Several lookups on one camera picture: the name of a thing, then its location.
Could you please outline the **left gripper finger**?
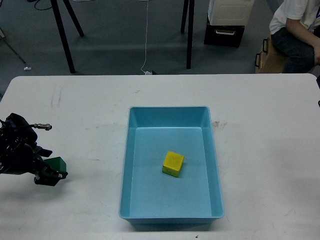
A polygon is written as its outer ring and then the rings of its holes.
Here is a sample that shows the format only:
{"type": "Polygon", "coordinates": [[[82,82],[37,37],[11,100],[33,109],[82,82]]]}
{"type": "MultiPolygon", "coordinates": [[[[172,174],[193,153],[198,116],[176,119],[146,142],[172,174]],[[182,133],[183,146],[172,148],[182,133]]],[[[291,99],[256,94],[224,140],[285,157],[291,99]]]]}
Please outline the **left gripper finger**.
{"type": "Polygon", "coordinates": [[[35,156],[41,156],[41,157],[45,157],[45,158],[48,158],[53,153],[52,150],[44,149],[38,145],[36,145],[32,151],[35,156]]]}
{"type": "Polygon", "coordinates": [[[60,180],[64,180],[68,172],[53,170],[50,165],[43,161],[40,170],[35,171],[34,183],[36,185],[55,186],[60,180]]]}

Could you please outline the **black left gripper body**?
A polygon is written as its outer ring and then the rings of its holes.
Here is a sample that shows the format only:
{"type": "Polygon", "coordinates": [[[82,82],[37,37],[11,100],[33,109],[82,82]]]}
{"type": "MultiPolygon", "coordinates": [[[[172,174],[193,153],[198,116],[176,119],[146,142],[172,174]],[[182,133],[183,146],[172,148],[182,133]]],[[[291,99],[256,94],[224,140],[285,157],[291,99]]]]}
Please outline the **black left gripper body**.
{"type": "Polygon", "coordinates": [[[0,172],[21,175],[34,173],[34,152],[38,138],[31,125],[11,113],[0,127],[0,172]]]}

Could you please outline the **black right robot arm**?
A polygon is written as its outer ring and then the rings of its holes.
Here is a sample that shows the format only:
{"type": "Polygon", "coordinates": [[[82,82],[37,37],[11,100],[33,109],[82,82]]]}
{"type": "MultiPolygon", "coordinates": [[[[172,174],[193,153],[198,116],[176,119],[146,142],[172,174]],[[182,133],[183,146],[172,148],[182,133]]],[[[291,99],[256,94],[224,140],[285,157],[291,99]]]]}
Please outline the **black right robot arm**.
{"type": "Polygon", "coordinates": [[[316,83],[317,83],[317,86],[318,86],[318,88],[320,90],[320,76],[317,77],[316,83]]]}

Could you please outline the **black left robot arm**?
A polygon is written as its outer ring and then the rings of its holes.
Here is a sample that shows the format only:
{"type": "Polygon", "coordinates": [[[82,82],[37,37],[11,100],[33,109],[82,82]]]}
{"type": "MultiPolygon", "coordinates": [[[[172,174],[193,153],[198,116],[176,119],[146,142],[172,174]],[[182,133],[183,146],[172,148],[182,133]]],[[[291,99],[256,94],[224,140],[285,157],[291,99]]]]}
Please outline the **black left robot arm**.
{"type": "Polygon", "coordinates": [[[49,131],[50,124],[29,124],[22,116],[11,113],[0,121],[0,172],[9,175],[34,175],[37,185],[55,186],[67,177],[67,165],[61,157],[37,144],[34,129],[49,131]]]}

